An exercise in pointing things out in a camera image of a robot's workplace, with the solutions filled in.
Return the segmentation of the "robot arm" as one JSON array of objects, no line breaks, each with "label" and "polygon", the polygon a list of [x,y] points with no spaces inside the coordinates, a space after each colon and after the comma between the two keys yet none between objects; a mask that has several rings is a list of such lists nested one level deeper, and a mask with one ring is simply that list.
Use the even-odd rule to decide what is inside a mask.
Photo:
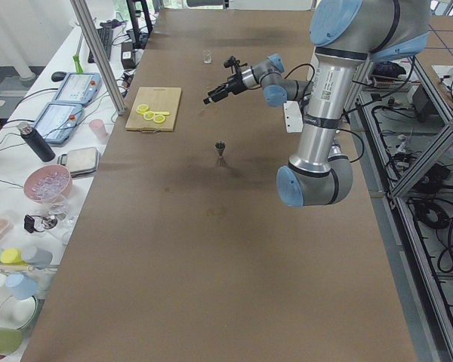
[{"label": "robot arm", "polygon": [[289,207],[336,204],[349,194],[353,171],[335,139],[356,68],[366,60],[413,57],[427,45],[429,1],[323,1],[310,24],[318,66],[310,81],[282,77],[278,54],[253,66],[235,57],[225,67],[235,72],[210,91],[204,103],[261,87],[269,106],[295,101],[303,128],[297,151],[276,174],[279,197]]}]

